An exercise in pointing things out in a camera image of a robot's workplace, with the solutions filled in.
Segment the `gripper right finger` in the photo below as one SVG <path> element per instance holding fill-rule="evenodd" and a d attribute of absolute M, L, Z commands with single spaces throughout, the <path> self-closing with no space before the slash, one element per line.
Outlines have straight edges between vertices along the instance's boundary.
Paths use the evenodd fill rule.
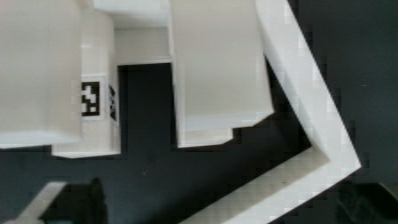
<path fill-rule="evenodd" d="M 345 183 L 336 206 L 338 224 L 398 224 L 398 183 Z"/>

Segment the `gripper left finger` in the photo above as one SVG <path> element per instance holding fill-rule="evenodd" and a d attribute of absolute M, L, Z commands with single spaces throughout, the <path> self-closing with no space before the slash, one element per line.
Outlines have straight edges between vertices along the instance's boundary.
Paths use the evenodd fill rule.
<path fill-rule="evenodd" d="M 11 224 L 107 224 L 102 181 L 50 182 Z"/>

